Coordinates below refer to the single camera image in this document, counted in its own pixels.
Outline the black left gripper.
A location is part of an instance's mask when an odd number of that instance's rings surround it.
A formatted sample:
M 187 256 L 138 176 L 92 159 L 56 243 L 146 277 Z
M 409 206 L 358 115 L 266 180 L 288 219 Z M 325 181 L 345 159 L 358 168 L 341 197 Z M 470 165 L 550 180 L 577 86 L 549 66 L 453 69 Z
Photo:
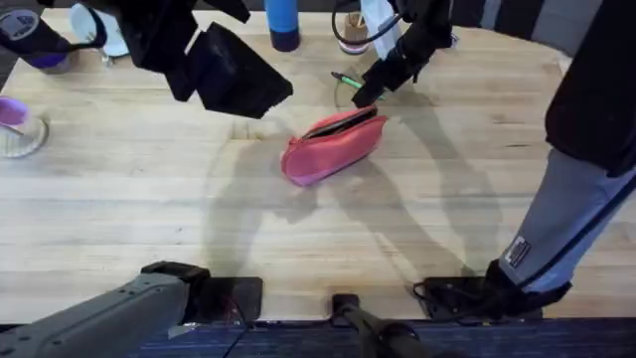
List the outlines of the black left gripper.
M 228 28 L 199 34 L 195 0 L 122 0 L 116 19 L 136 67 L 165 73 L 173 98 L 194 91 L 205 109 L 260 119 L 293 95 L 292 83 Z

